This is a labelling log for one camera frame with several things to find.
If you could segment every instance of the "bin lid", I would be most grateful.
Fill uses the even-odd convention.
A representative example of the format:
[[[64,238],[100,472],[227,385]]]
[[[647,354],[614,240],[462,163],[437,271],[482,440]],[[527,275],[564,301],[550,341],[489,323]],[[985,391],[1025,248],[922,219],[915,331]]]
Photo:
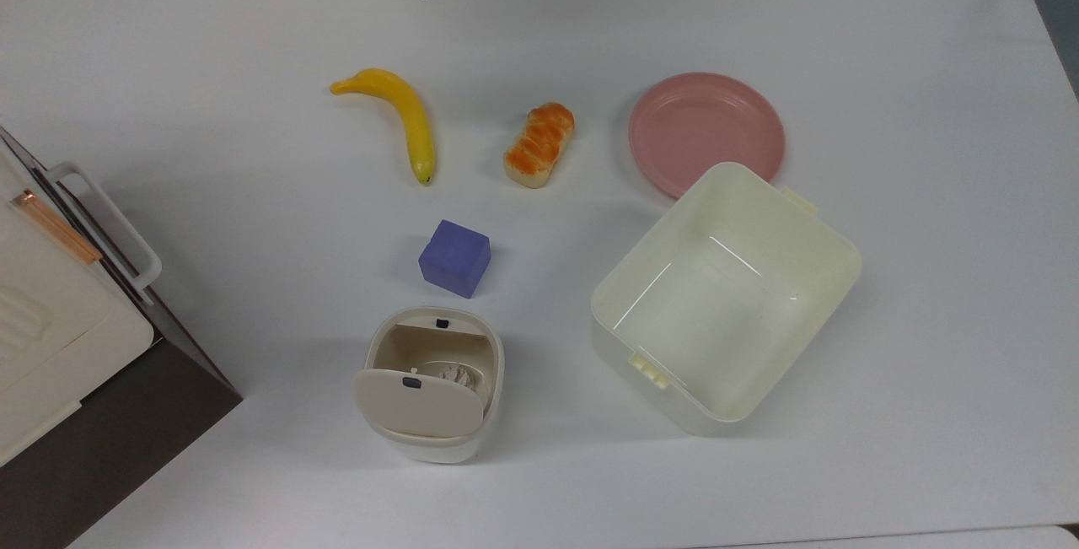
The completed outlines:
[[[397,369],[363,369],[353,381],[356,406],[369,423],[399,434],[456,438],[483,422],[483,402],[454,381]]]

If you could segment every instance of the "white plastic box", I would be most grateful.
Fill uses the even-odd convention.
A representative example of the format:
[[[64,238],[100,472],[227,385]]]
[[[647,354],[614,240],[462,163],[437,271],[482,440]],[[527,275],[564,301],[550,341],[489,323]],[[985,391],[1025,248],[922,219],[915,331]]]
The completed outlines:
[[[816,210],[740,164],[682,196],[592,294],[592,344],[682,429],[745,418],[861,272]]]
[[[461,463],[497,413],[502,342],[482,319],[412,307],[382,322],[353,390],[364,418],[410,458]]]

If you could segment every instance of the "banana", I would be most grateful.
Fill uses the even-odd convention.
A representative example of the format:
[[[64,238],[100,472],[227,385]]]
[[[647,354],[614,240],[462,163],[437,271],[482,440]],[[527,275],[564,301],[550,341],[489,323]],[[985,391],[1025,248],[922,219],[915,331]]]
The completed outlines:
[[[393,104],[397,114],[401,115],[401,123],[405,123],[405,139],[408,142],[412,173],[424,187],[431,183],[431,177],[435,174],[435,138],[431,135],[427,113],[423,110],[420,96],[415,95],[415,91],[405,79],[381,68],[366,68],[351,79],[330,85],[330,91],[334,95],[373,95]]]

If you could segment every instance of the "container handle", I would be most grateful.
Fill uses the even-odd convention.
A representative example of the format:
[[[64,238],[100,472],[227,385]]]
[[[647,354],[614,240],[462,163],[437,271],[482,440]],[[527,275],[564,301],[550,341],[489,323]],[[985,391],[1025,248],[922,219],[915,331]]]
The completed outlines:
[[[161,275],[161,258],[159,258],[158,253],[150,248],[146,238],[142,238],[142,235],[138,234],[135,227],[132,227],[132,222],[128,222],[127,218],[124,218],[124,215],[120,211],[120,207],[117,207],[117,204],[112,203],[112,200],[109,198],[104,191],[101,191],[101,188],[98,187],[96,181],[86,176],[83,168],[77,164],[72,164],[70,161],[66,161],[64,164],[58,164],[57,166],[54,166],[54,168],[49,169],[49,171],[45,173],[45,177],[46,179],[54,181],[54,183],[59,183],[60,180],[66,179],[66,177],[71,174],[77,174],[78,177],[85,180],[85,183],[94,192],[94,195],[97,195],[98,198],[105,203],[105,207],[108,208],[109,214],[117,219],[117,222],[120,222],[120,227],[123,227],[123,229],[127,231],[127,234],[131,235],[135,245],[138,246],[139,249],[142,249],[142,253],[146,253],[148,263],[147,267],[142,270],[142,273],[138,273],[136,276],[131,276],[131,273],[127,273],[127,269],[123,264],[120,264],[119,261],[112,260],[112,262],[117,265],[117,269],[120,270],[120,273],[123,273],[124,278],[132,285],[132,288],[135,288],[135,291],[139,292],[139,294],[144,297],[144,300],[148,300],[146,299],[146,294],[142,294],[142,290],[149,287],[150,284],[153,284],[153,280],[158,279],[158,276]]]
[[[783,196],[790,200],[791,203],[794,203],[795,206],[802,207],[803,210],[806,210],[807,215],[817,216],[817,206],[814,206],[812,203],[808,203],[808,201],[803,200],[802,195],[798,195],[797,192],[791,191],[789,188],[782,189],[780,192],[782,192]]]
[[[642,354],[633,354],[629,358],[629,365],[636,368],[638,372],[643,373],[644,378],[652,381],[652,384],[659,387],[660,390],[671,386],[671,380],[667,378],[666,373],[660,372],[656,366],[644,359]]]

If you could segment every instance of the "oven handle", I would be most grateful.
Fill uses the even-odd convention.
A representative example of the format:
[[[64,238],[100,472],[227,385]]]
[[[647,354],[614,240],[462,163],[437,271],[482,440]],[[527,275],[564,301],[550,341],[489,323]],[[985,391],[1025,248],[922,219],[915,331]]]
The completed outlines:
[[[131,238],[135,241],[135,245],[139,246],[139,249],[142,249],[142,253],[146,253],[149,265],[142,273],[138,273],[137,276],[128,275],[127,269],[125,269],[123,264],[117,264],[117,269],[120,269],[120,273],[124,273],[124,277],[126,277],[127,283],[132,285],[132,288],[141,292],[148,287],[148,285],[153,284],[153,280],[158,279],[158,276],[161,275],[161,258],[159,258],[158,253],[154,253],[154,250],[150,248],[146,238],[142,238],[142,235],[138,234],[135,227],[132,227],[132,222],[127,222],[127,218],[124,218],[124,215],[120,211],[120,208],[117,207],[117,204],[112,203],[112,200],[109,200],[109,196],[101,191],[101,188],[97,186],[96,181],[86,176],[86,173],[80,166],[71,164],[70,161],[66,161],[64,164],[58,164],[57,166],[54,166],[54,168],[49,169],[49,171],[45,173],[45,177],[46,179],[54,181],[54,183],[59,183],[60,180],[66,179],[66,177],[71,174],[78,174],[82,180],[86,181],[87,187],[90,187],[90,189],[94,192],[94,195],[97,195],[98,198],[104,201],[105,207],[108,207],[110,214],[114,216],[117,221],[120,222],[120,227],[124,227],[124,230],[131,234]]]

